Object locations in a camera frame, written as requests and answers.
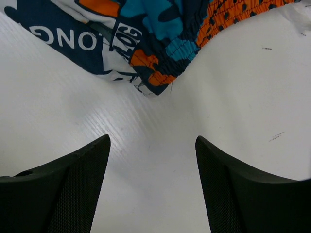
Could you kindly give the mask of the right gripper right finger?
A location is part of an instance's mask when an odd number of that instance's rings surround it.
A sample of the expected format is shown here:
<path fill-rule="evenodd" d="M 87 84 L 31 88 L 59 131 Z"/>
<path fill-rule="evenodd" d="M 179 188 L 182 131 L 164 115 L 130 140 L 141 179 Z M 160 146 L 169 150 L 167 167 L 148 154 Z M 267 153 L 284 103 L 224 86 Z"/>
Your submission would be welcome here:
<path fill-rule="evenodd" d="M 310 232 L 310 179 L 296 181 L 262 171 L 202 136 L 195 150 L 211 232 Z"/>

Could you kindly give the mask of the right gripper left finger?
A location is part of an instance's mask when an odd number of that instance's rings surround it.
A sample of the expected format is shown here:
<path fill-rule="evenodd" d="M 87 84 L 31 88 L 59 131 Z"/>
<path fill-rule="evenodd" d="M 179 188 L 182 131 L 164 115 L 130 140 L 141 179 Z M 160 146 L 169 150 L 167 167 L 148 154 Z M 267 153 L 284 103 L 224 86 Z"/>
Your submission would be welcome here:
<path fill-rule="evenodd" d="M 3 233 L 88 233 L 111 141 L 103 135 L 44 165 L 0 179 Z"/>

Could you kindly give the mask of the colourful patterned shorts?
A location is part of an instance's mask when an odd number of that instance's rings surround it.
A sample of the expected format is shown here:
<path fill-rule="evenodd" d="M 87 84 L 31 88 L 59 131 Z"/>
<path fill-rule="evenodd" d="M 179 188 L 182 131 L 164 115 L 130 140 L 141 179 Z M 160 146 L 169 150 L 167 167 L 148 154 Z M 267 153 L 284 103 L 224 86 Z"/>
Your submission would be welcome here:
<path fill-rule="evenodd" d="M 3 0 L 11 20 L 85 71 L 160 95 L 222 30 L 274 8 L 310 29 L 299 0 Z"/>

